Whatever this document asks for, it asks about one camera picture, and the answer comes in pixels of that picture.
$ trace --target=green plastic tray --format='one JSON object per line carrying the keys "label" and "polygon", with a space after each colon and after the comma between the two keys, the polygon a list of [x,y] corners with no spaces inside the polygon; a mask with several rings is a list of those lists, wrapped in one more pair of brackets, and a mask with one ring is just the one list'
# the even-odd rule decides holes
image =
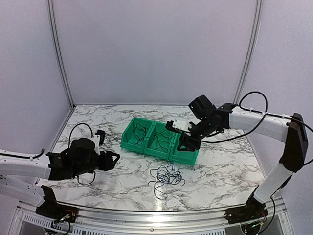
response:
{"label": "green plastic tray", "polygon": [[175,133],[166,130],[164,123],[155,122],[147,137],[145,154],[168,160],[174,138]]}
{"label": "green plastic tray", "polygon": [[196,163],[196,160],[197,160],[199,150],[196,150],[194,152],[177,151],[177,146],[179,144],[179,138],[180,138],[180,134],[176,134],[175,139],[174,139],[175,143],[172,147],[172,151],[171,151],[169,160],[194,166]]}
{"label": "green plastic tray", "polygon": [[194,166],[199,151],[177,151],[180,134],[166,130],[165,126],[161,122],[135,117],[122,135],[121,147]]}
{"label": "green plastic tray", "polygon": [[133,118],[122,135],[121,147],[138,153],[144,153],[146,137],[153,125],[153,121]]}

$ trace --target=gray wall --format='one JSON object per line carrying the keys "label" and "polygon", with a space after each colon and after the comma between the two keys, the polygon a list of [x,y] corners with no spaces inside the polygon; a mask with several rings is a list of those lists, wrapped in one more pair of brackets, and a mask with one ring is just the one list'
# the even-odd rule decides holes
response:
{"label": "gray wall", "polygon": [[19,201],[0,194],[0,235],[7,235]]}
{"label": "gray wall", "polygon": [[[301,113],[313,127],[313,2],[307,0],[266,0],[257,47],[244,94],[264,92],[269,111]],[[263,109],[262,97],[253,96],[247,107]],[[309,143],[313,135],[308,130]],[[250,140],[265,173],[277,164],[284,144],[251,134]],[[312,159],[309,146],[307,160]],[[313,164],[296,173],[283,191],[283,198],[296,235],[312,234]]]}
{"label": "gray wall", "polygon": [[69,105],[53,49],[46,1],[1,1],[0,71],[0,149],[48,150]]}
{"label": "gray wall", "polygon": [[233,100],[255,3],[55,1],[74,101],[188,104],[201,94],[216,105]]}

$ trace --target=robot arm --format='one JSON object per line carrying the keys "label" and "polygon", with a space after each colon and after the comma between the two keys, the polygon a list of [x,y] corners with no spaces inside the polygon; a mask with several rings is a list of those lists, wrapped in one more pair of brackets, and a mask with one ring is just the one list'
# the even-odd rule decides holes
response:
{"label": "robot arm", "polygon": [[225,218],[233,224],[267,215],[265,202],[303,167],[308,139],[305,127],[299,124],[303,122],[302,116],[297,113],[280,116],[247,111],[230,103],[216,108],[204,95],[196,98],[189,107],[201,120],[197,125],[178,120],[167,122],[168,130],[181,133],[178,151],[195,151],[200,148],[203,138],[222,133],[224,129],[251,131],[262,119],[254,132],[286,144],[279,163],[252,193],[246,206],[227,209]]}
{"label": "robot arm", "polygon": [[92,140],[74,140],[70,148],[61,153],[44,154],[42,151],[33,156],[0,150],[0,193],[30,203],[37,207],[37,214],[51,218],[61,219],[66,210],[77,211],[74,207],[58,204],[51,188],[30,185],[11,175],[65,180],[84,173],[93,173],[94,170],[111,170],[120,156],[111,151],[99,150],[104,136],[104,131],[98,130]]}

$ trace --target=marble surface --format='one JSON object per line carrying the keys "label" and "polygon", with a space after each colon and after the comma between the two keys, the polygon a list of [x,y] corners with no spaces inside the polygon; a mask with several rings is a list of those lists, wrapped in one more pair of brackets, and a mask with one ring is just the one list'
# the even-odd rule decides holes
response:
{"label": "marble surface", "polygon": [[[183,172],[184,186],[166,185],[161,190],[168,194],[166,200],[154,195],[154,184],[150,170],[167,164],[151,156],[137,154],[120,148],[122,133],[133,117],[166,122],[179,119],[197,122],[185,106],[78,106],[54,152],[67,148],[72,127],[80,122],[89,124],[94,131],[106,131],[103,150],[121,155],[115,169],[107,172],[96,171],[92,185],[83,186],[73,180],[40,180],[53,188],[57,200],[89,207],[140,210],[140,211],[181,211],[209,209],[236,205],[246,202],[255,187],[264,179],[259,164],[246,138],[219,144],[201,144],[194,167],[177,164]],[[238,130],[226,130],[211,137],[210,141],[223,140],[241,134]],[[80,126],[75,129],[72,139],[89,137],[89,129]],[[80,176],[83,183],[92,180],[92,174]]]}

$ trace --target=cable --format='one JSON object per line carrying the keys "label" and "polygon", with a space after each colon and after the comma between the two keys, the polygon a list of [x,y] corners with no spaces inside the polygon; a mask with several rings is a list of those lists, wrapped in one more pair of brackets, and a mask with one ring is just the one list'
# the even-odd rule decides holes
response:
{"label": "cable", "polygon": [[[142,137],[140,137],[138,134],[136,134],[136,130],[139,130],[139,131],[143,132]],[[136,137],[137,142],[133,142],[132,144],[133,145],[137,145],[139,147],[142,147],[143,141],[144,141],[147,133],[148,133],[148,128],[140,125],[139,123],[137,123],[136,127],[133,129],[133,135]]]}
{"label": "cable", "polygon": [[48,235],[67,235],[67,234],[69,234],[71,225],[70,225],[70,222],[69,222],[68,220],[65,220],[65,221],[68,223],[68,230],[67,230],[65,233],[60,234],[59,232],[56,232],[56,231],[54,231],[54,230],[47,231],[47,230],[45,230],[45,228],[43,228],[44,231],[45,231],[45,234],[48,234]]}
{"label": "cable", "polygon": [[79,182],[79,176],[77,175],[77,182],[80,184],[80,185],[91,185],[92,183],[93,183],[93,181],[95,180],[95,178],[96,178],[96,172],[95,171],[93,171],[93,180],[90,182],[90,183],[80,183]]}
{"label": "cable", "polygon": [[273,199],[273,196],[272,197],[270,197],[271,198],[271,200],[272,200],[272,202],[273,202],[273,205],[274,205],[274,213],[273,213],[273,217],[272,217],[272,219],[270,220],[270,222],[267,224],[267,226],[261,231],[261,232],[259,232],[259,234],[261,234],[261,233],[263,233],[269,226],[270,226],[270,224],[273,222],[273,220],[274,220],[274,217],[275,217],[275,213],[276,213],[276,205],[275,205],[275,202],[274,202],[274,199]]}
{"label": "cable", "polygon": [[[232,137],[232,138],[229,138],[229,139],[226,139],[226,140],[222,140],[222,141],[203,141],[203,140],[199,140],[199,139],[193,138],[193,137],[187,135],[187,134],[186,134],[185,132],[183,132],[183,131],[180,131],[179,133],[182,134],[182,135],[184,135],[184,136],[186,136],[187,138],[190,138],[190,139],[195,140],[195,141],[201,141],[201,142],[203,142],[203,143],[223,143],[223,142],[226,142],[226,141],[232,141],[232,140],[235,140],[235,139],[237,139],[237,138],[241,138],[241,137],[244,137],[244,136],[247,136],[247,135],[251,134],[253,131],[256,130],[256,128],[258,128],[258,127],[261,125],[261,123],[262,123],[262,121],[264,120],[264,118],[265,118],[266,115],[272,116],[272,117],[276,117],[276,118],[284,118],[284,119],[292,120],[292,121],[294,121],[294,122],[296,122],[296,123],[298,123],[298,124],[300,124],[300,125],[305,126],[306,128],[308,128],[308,129],[313,133],[313,129],[312,129],[309,125],[305,124],[305,123],[302,122],[302,121],[299,121],[299,120],[294,119],[294,118],[292,118],[292,117],[285,117],[285,116],[278,115],[278,114],[269,114],[269,113],[267,113],[267,111],[268,111],[268,99],[267,99],[267,97],[266,97],[262,92],[259,92],[259,91],[252,91],[252,92],[248,92],[247,94],[245,94],[244,97],[243,97],[243,98],[240,100],[240,102],[239,102],[239,107],[240,107],[241,109],[243,109],[243,110],[245,110],[245,111],[251,111],[251,112],[254,112],[254,113],[259,113],[259,114],[262,114],[262,113],[263,113],[262,111],[250,110],[250,109],[247,109],[247,108],[244,108],[244,107],[241,106],[241,103],[243,102],[243,100],[244,100],[247,96],[249,96],[250,94],[260,94],[260,95],[263,96],[263,98],[264,98],[264,100],[265,100],[265,113],[264,113],[263,117],[261,118],[260,122],[259,122],[252,130],[250,130],[249,132],[246,132],[246,133],[244,133],[244,134],[242,134],[242,135],[235,136],[235,137]],[[308,161],[307,163],[304,163],[303,166],[306,166],[306,165],[308,165],[308,164],[311,164],[312,162],[313,162],[313,159],[311,159],[311,160]]]}
{"label": "cable", "polygon": [[[173,133],[172,136],[170,136],[170,135],[171,135],[171,133],[170,133],[169,131],[167,131],[167,130],[163,130],[162,132],[156,132],[154,138],[153,138],[153,139],[150,141],[150,143],[148,144],[148,148],[151,148],[151,145],[152,145],[153,142],[156,140],[156,148],[154,148],[154,150],[160,149],[160,150],[162,150],[164,153],[167,153],[167,152],[168,152],[168,148],[163,147],[163,146],[161,145],[161,142],[163,142],[163,143],[169,145],[169,144],[170,144],[169,141],[175,136],[175,134]],[[160,139],[159,139],[159,136],[163,136],[163,137],[166,138],[166,140],[168,140],[168,141],[160,140]]]}
{"label": "cable", "polygon": [[[229,138],[229,139],[226,139],[226,140],[222,140],[222,141],[202,141],[202,140],[199,140],[199,139],[196,139],[196,138],[193,138],[193,137],[190,137],[189,135],[185,134],[184,132],[180,132],[182,135],[192,139],[192,140],[196,140],[196,141],[201,141],[203,143],[223,143],[223,142],[226,142],[226,141],[232,141],[232,140],[235,140],[235,139],[238,139],[238,138],[241,138],[241,137],[244,137],[244,136],[247,136],[249,134],[251,134],[253,131],[255,131],[256,128],[258,128],[262,121],[265,119],[265,116],[268,115],[267,111],[268,111],[268,99],[266,98],[266,96],[262,93],[262,92],[259,92],[259,91],[252,91],[252,92],[248,92],[247,94],[244,95],[244,97],[240,100],[239,102],[239,107],[241,106],[241,103],[243,102],[243,100],[250,94],[261,94],[265,100],[265,113],[263,115],[263,117],[261,118],[261,120],[258,122],[258,124],[250,131],[242,134],[242,135],[239,135],[239,136],[235,136],[235,137],[232,137],[232,138]],[[254,110],[254,112],[256,113],[262,113],[261,111],[257,111],[257,110]]]}
{"label": "cable", "polygon": [[86,124],[86,123],[78,123],[78,124],[77,124],[76,126],[74,126],[74,127],[72,128],[72,130],[70,131],[69,138],[68,138],[68,148],[69,148],[69,146],[70,146],[70,137],[71,137],[71,135],[72,135],[72,133],[73,133],[73,130],[74,130],[77,126],[80,126],[80,125],[85,125],[85,126],[87,126],[87,127],[90,129],[91,138],[93,138],[93,132],[92,132],[91,127],[90,127],[88,124]]}
{"label": "cable", "polygon": [[[152,171],[156,170],[157,172],[155,175],[152,174]],[[150,170],[150,175],[152,178],[156,180],[151,180],[148,182],[153,182],[154,185],[154,194],[157,199],[164,200],[168,197],[167,193],[160,191],[158,188],[162,187],[163,185],[177,185],[181,181],[183,181],[183,184],[181,186],[184,186],[186,181],[182,178],[183,172],[181,172],[179,169],[175,171],[174,163],[169,163],[167,166],[160,166],[158,169],[152,169]],[[161,196],[158,197],[156,194],[156,191],[161,193]]]}
{"label": "cable", "polygon": [[22,159],[31,159],[31,158],[36,159],[36,158],[41,157],[44,154],[44,152],[45,152],[45,149],[43,148],[43,149],[41,149],[41,153],[34,156],[34,157],[25,157],[25,156],[7,154],[7,153],[0,153],[0,156],[15,157],[15,158],[22,158]]}

